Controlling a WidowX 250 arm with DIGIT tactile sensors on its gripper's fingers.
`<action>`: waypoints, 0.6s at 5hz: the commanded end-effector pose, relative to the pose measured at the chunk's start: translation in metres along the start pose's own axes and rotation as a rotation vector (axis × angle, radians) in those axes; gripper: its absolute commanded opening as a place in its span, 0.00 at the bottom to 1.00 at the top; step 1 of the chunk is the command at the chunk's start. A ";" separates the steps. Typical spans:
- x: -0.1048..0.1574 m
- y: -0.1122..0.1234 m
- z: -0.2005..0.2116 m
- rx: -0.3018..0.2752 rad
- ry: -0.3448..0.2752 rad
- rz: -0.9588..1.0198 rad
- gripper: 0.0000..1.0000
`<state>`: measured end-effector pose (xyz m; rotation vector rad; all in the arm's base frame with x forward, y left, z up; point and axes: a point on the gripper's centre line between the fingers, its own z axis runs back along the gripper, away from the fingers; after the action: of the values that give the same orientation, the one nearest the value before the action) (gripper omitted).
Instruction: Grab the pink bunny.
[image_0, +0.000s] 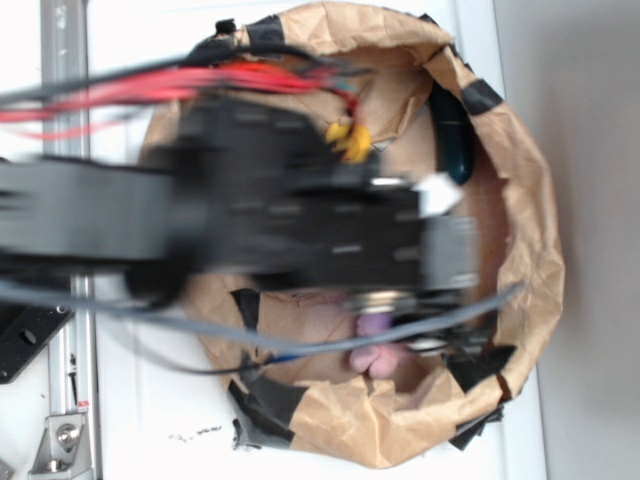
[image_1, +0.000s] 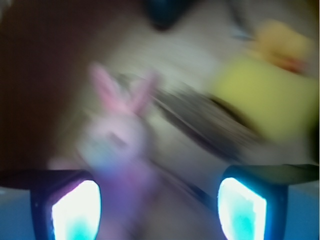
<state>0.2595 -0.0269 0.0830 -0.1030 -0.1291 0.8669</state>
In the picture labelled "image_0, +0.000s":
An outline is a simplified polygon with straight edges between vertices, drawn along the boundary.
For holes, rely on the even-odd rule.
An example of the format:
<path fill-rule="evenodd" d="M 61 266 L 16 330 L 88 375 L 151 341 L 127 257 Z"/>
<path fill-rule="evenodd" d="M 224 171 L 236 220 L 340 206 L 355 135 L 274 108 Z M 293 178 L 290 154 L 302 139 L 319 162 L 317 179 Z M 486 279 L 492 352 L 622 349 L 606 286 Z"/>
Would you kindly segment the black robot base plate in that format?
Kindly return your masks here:
<path fill-rule="evenodd" d="M 1 278 L 21 287 L 71 291 L 62 265 L 72 206 L 69 164 L 44 156 L 1 161 Z M 1 302 L 1 383 L 16 380 L 59 332 L 72 312 L 64 306 Z"/>

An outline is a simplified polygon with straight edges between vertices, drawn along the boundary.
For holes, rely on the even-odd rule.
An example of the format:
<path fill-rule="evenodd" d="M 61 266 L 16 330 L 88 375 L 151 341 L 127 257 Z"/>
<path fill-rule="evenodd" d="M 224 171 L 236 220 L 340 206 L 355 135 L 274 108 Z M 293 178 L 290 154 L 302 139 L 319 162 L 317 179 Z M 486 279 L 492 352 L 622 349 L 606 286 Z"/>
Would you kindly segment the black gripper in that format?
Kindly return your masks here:
<path fill-rule="evenodd" d="M 351 295 L 455 296 L 479 283 L 478 227 L 456 214 L 464 192 L 446 173 L 411 183 L 378 177 L 363 189 L 307 196 L 298 268 L 305 289 Z"/>

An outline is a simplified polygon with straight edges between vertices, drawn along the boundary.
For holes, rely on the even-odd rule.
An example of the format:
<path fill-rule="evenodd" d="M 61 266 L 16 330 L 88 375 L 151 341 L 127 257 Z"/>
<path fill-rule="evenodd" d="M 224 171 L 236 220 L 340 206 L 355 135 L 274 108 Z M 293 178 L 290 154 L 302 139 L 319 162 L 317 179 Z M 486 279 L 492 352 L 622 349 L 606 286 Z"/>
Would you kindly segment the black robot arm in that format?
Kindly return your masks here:
<path fill-rule="evenodd" d="M 1 266 L 119 271 L 166 302 L 195 274 L 268 292 L 447 295 L 478 284 L 470 217 L 380 160 L 341 161 L 311 119 L 239 98 L 187 110 L 139 167 L 48 157 L 1 167 Z"/>

